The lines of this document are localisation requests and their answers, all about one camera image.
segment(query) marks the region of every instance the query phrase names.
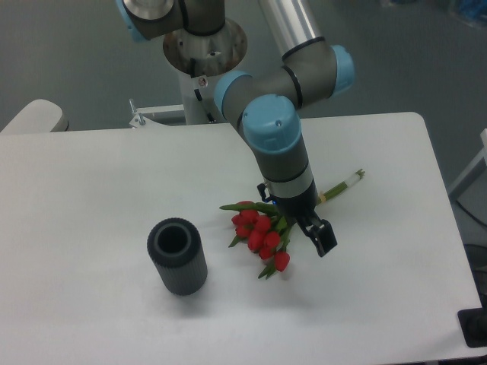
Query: white chair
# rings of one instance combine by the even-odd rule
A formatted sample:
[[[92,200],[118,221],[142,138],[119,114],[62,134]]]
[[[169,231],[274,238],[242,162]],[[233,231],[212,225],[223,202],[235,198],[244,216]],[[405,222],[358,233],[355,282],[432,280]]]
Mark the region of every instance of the white chair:
[[[47,100],[34,100],[24,107],[0,135],[64,132],[69,122],[61,108]]]

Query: screw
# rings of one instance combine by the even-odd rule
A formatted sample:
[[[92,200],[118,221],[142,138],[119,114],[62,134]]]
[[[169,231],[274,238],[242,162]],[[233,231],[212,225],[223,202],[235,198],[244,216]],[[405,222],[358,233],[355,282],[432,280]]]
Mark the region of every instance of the screw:
[[[130,110],[132,111],[132,115],[134,116],[137,114],[137,108],[135,107],[134,100],[129,99]]]
[[[140,125],[145,125],[145,119],[144,119],[144,116],[142,115],[142,113],[138,114],[138,123]]]

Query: black cable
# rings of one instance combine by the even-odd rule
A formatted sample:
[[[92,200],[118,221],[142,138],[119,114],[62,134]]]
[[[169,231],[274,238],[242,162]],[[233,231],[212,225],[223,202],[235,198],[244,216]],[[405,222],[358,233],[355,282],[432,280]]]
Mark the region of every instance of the black cable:
[[[481,226],[482,226],[482,227],[484,227],[484,228],[487,228],[487,223],[482,222],[482,221],[481,221],[480,219],[478,219],[478,218],[477,218],[475,215],[473,215],[472,213],[470,213],[470,212],[468,211],[468,209],[466,209],[466,208],[465,208],[465,207],[462,205],[462,203],[460,203],[458,200],[457,200],[457,201],[455,201],[455,203],[457,203],[458,208],[460,208],[462,211],[464,211],[464,212],[465,212],[465,214],[466,214],[466,215],[468,215],[469,217],[471,217],[471,218],[472,218],[472,219],[473,219],[473,220],[474,220],[474,221],[475,221],[477,224],[481,225]]]

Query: red tulip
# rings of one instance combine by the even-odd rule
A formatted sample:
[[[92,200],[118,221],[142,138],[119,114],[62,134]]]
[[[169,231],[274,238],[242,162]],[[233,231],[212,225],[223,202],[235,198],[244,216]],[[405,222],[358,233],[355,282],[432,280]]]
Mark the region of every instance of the red tulip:
[[[279,251],[274,255],[274,265],[276,270],[278,271],[284,271],[286,267],[288,266],[289,260],[291,258],[289,257],[289,254],[284,251]]]
[[[267,260],[274,256],[274,251],[269,247],[263,247],[259,251],[259,256],[262,260]]]
[[[244,209],[240,212],[240,216],[242,224],[251,224],[256,217],[259,217],[259,212],[253,209]]]
[[[235,233],[237,234],[237,236],[239,236],[240,238],[247,238],[248,236],[250,236],[250,233],[252,232],[252,230],[250,230],[249,228],[245,227],[245,226],[238,226],[236,229],[235,229]]]
[[[267,217],[266,215],[260,215],[255,221],[254,228],[259,232],[267,232],[271,229],[271,218]]]
[[[281,236],[279,236],[279,233],[275,232],[274,230],[267,233],[266,238],[264,238],[264,245],[266,245],[266,247],[269,247],[270,249],[274,249],[275,247],[277,247],[280,242]]]
[[[264,246],[264,235],[260,233],[258,230],[253,230],[250,233],[248,246],[250,251],[256,251]]]
[[[234,215],[232,218],[231,218],[231,221],[233,224],[235,224],[236,226],[240,226],[242,223],[241,223],[241,216],[240,214],[237,214],[237,215]]]

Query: tulip bouquet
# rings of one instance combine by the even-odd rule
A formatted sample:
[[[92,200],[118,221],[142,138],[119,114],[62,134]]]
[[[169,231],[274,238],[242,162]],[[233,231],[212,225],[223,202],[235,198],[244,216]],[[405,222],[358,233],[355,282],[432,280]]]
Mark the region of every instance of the tulip bouquet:
[[[317,205],[323,204],[343,193],[360,181],[364,175],[365,171],[359,170],[327,192],[321,192],[317,197]],[[235,225],[235,238],[231,241],[229,247],[234,247],[239,242],[247,241],[249,250],[258,254],[266,263],[266,267],[259,274],[259,278],[265,277],[268,279],[277,271],[286,269],[291,258],[287,248],[293,224],[290,224],[278,212],[274,204],[244,201],[237,204],[223,205],[220,209],[238,212],[231,218],[232,223]]]

